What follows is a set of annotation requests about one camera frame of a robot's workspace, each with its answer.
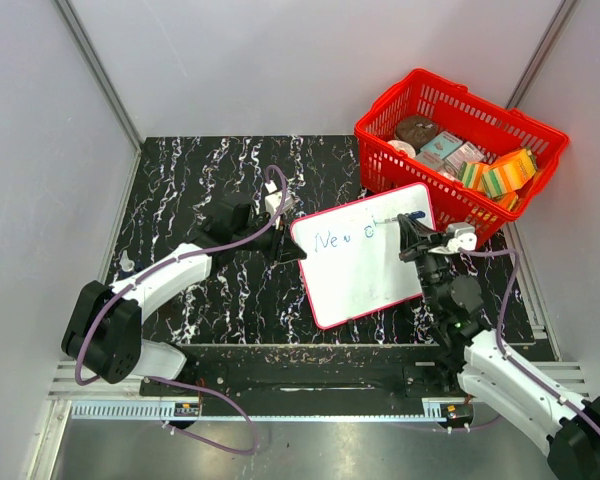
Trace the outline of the white blue whiteboard marker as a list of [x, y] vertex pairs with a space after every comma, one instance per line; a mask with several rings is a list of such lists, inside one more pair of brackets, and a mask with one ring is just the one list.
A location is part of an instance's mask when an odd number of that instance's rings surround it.
[[[375, 225], [385, 225], [385, 224], [390, 224], [390, 223], [394, 223], [394, 222], [398, 222], [399, 221], [399, 217], [400, 214], [398, 214], [397, 216], [393, 216], [390, 218], [386, 218], [386, 219], [381, 219], [381, 220], [377, 220], [374, 219], [373, 222]], [[410, 213], [406, 213], [405, 217], [411, 219], [411, 220], [419, 220], [419, 219], [423, 219], [426, 217], [426, 214], [424, 211], [418, 210], [418, 211], [413, 211]]]

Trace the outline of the pink framed whiteboard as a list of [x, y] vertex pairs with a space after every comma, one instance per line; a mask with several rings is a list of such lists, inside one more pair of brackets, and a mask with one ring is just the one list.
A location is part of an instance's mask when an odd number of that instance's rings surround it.
[[291, 236], [315, 324], [322, 330], [422, 295], [416, 267], [399, 259], [399, 214], [433, 228], [428, 188], [400, 187], [295, 220]]

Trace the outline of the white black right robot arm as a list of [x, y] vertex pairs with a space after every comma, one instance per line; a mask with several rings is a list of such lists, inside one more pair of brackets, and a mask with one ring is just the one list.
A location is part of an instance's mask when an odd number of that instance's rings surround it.
[[396, 221], [399, 258], [416, 267], [431, 335], [442, 349], [438, 390], [486, 403], [541, 451], [556, 478], [600, 479], [600, 397], [569, 390], [511, 348], [504, 320], [491, 325], [482, 317], [477, 279], [451, 272], [449, 256], [479, 254], [474, 227], [453, 223], [436, 231], [413, 214]]

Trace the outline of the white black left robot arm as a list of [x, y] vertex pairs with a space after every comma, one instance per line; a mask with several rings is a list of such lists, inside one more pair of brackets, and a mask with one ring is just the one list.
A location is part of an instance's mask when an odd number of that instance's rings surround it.
[[238, 251], [259, 252], [274, 263], [305, 259], [283, 220], [293, 204], [289, 194], [269, 194], [264, 212], [257, 214], [248, 198], [231, 195], [195, 228], [190, 242], [160, 261], [109, 285], [88, 283], [79, 293], [62, 351], [110, 384], [129, 376], [162, 377], [173, 394], [188, 394], [197, 373], [187, 365], [187, 355], [168, 343], [144, 339], [143, 323], [173, 297], [218, 272]]

